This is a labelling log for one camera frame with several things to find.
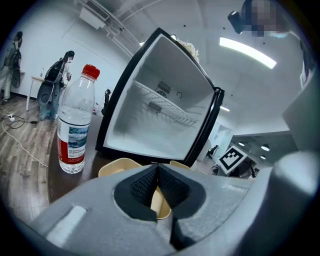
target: water bottle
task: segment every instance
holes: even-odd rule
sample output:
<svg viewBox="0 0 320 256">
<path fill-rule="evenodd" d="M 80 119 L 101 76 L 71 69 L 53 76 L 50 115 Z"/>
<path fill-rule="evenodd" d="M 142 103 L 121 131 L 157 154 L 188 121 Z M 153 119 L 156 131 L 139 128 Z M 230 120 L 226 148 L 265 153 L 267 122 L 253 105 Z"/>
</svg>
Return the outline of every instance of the water bottle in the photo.
<svg viewBox="0 0 320 256">
<path fill-rule="evenodd" d="M 85 165 L 85 147 L 95 106 L 95 81 L 100 70 L 85 65 L 81 77 L 65 89 L 58 109 L 59 163 L 66 173 L 77 174 Z"/>
</svg>

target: red bottle cap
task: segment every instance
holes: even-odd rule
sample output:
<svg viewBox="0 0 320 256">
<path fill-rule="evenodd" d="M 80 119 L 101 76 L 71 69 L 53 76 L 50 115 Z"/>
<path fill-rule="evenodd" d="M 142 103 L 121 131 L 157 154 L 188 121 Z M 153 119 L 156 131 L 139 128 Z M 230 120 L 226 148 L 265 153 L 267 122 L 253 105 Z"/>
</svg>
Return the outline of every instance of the red bottle cap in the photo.
<svg viewBox="0 0 320 256">
<path fill-rule="evenodd" d="M 82 73 L 89 77 L 97 79 L 100 75 L 100 70 L 93 65 L 87 64 L 84 66 Z"/>
</svg>

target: black gripper pad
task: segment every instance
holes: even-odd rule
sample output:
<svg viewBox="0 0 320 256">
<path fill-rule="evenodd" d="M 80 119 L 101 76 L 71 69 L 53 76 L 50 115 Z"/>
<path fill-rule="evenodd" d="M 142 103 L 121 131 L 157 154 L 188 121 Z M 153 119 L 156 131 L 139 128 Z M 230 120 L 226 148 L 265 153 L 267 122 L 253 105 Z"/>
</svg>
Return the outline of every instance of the black gripper pad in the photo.
<svg viewBox="0 0 320 256">
<path fill-rule="evenodd" d="M 158 186 L 177 219 L 189 218 L 206 199 L 204 187 L 164 164 L 158 165 Z"/>
<path fill-rule="evenodd" d="M 150 209 L 158 183 L 157 168 L 153 164 L 115 186 L 114 200 L 133 219 L 157 221 L 156 212 Z"/>
</svg>

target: refrigerator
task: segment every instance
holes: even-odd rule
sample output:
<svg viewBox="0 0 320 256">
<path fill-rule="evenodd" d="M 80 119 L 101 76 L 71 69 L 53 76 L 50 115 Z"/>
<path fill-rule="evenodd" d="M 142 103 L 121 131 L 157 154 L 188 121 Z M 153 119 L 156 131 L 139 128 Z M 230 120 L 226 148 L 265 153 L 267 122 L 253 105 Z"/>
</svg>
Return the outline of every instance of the refrigerator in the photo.
<svg viewBox="0 0 320 256">
<path fill-rule="evenodd" d="M 191 166 L 208 140 L 224 94 L 192 55 L 158 28 L 122 73 L 95 149 L 112 158 Z"/>
</svg>

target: fluorescent light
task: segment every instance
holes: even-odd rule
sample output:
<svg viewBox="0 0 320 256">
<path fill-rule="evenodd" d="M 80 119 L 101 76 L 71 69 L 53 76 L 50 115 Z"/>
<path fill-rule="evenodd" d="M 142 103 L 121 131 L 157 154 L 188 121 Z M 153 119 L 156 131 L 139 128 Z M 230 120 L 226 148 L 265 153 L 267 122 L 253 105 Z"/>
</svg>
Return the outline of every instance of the fluorescent light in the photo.
<svg viewBox="0 0 320 256">
<path fill-rule="evenodd" d="M 256 59 L 257 61 L 263 63 L 264 65 L 266 65 L 270 69 L 273 69 L 274 66 L 277 64 L 272 58 L 268 57 L 267 55 L 263 54 L 262 52 L 254 49 L 248 45 L 245 45 L 243 43 L 220 37 L 220 45 L 234 49 L 234 50 L 241 52 L 243 54 L 246 54 L 246 55 Z"/>
<path fill-rule="evenodd" d="M 263 150 L 265 150 L 265 151 L 270 151 L 270 147 L 269 147 L 268 144 L 263 144 L 263 145 L 261 146 L 261 148 L 262 148 Z"/>
<path fill-rule="evenodd" d="M 226 108 L 226 107 L 224 107 L 224 106 L 220 106 L 220 109 L 222 109 L 222 110 L 225 110 L 225 111 L 230 111 L 230 109 L 229 108 Z"/>
<path fill-rule="evenodd" d="M 177 41 L 177 37 L 176 37 L 175 34 L 172 34 L 171 37 L 172 37 L 174 40 Z M 143 46 L 143 45 L 145 44 L 145 42 L 146 42 L 146 41 L 140 42 L 139 45 L 140 45 L 140 46 Z"/>
</svg>

